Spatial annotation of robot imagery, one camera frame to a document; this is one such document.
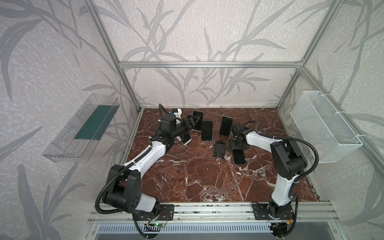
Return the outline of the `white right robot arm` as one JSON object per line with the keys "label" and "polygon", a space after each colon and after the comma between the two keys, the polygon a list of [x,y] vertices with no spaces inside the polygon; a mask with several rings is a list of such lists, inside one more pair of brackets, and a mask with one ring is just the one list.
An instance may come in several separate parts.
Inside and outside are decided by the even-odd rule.
{"label": "white right robot arm", "polygon": [[255,146],[272,154],[275,170],[278,173],[275,189],[270,197],[268,211],[272,215],[285,212],[291,206],[291,192],[294,185],[303,177],[302,171],[307,161],[302,156],[298,143],[313,146],[303,140],[291,137],[272,137],[236,123],[231,126],[234,138],[230,140],[233,152],[242,154],[245,149]]}

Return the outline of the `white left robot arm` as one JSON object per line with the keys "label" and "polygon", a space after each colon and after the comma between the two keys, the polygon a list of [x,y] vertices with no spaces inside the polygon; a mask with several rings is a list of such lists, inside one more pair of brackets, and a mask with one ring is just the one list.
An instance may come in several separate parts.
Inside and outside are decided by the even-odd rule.
{"label": "white left robot arm", "polygon": [[175,138],[188,134],[199,120],[198,116],[180,119],[171,113],[161,117],[145,150],[131,161],[110,169],[106,185],[96,198],[96,211],[100,214],[144,212],[157,217],[160,201],[142,193],[142,177],[171,149]]}

